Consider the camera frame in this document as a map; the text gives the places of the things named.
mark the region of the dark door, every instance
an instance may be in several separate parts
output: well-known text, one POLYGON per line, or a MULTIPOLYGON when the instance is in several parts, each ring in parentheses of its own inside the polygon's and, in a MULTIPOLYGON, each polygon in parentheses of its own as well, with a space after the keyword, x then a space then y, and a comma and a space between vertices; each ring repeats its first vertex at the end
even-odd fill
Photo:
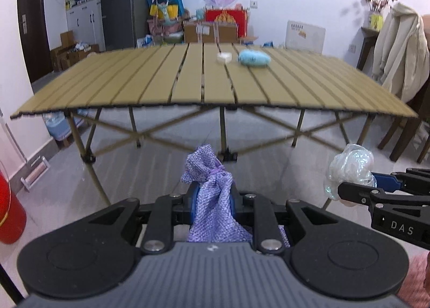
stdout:
POLYGON ((33 83, 52 71, 44 0, 18 0, 18 22, 25 65, 33 83))
POLYGON ((106 50, 135 46, 131 0, 101 0, 106 50))
POLYGON ((134 47, 130 0, 101 0, 107 51, 134 47))

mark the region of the wooden slat tabletop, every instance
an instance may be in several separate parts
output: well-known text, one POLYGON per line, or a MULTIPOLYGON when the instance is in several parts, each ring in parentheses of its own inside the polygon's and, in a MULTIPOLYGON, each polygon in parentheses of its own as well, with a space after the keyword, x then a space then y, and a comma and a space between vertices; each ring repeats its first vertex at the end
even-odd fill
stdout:
POLYGON ((37 92, 11 117, 67 109, 153 105, 248 105, 415 117, 416 113, 340 59, 259 48, 264 68, 237 62, 238 44, 178 44, 90 56, 37 92), (233 60, 217 61, 229 52, 233 60))

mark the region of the white box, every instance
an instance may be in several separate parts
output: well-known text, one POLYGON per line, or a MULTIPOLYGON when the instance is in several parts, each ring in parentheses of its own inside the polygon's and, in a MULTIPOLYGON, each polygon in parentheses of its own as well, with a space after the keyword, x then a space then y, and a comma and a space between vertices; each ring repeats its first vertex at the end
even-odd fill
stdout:
POLYGON ((321 54, 323 52, 325 29, 319 26, 288 21, 285 47, 321 54))

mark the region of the electrical outlet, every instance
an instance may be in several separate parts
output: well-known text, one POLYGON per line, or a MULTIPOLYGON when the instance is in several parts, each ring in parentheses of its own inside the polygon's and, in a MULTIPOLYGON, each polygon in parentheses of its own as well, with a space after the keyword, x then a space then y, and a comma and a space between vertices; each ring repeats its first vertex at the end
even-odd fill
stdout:
POLYGON ((350 44, 348 47, 348 52, 355 53, 357 46, 354 44, 350 44))

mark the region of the beige coat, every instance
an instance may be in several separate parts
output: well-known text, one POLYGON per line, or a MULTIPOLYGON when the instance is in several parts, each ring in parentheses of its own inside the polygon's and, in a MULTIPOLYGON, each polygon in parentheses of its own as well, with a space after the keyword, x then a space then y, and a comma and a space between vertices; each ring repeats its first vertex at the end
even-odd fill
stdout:
POLYGON ((423 19, 412 8, 397 3, 376 41, 373 79, 402 102, 408 102, 427 80, 429 70, 423 19))

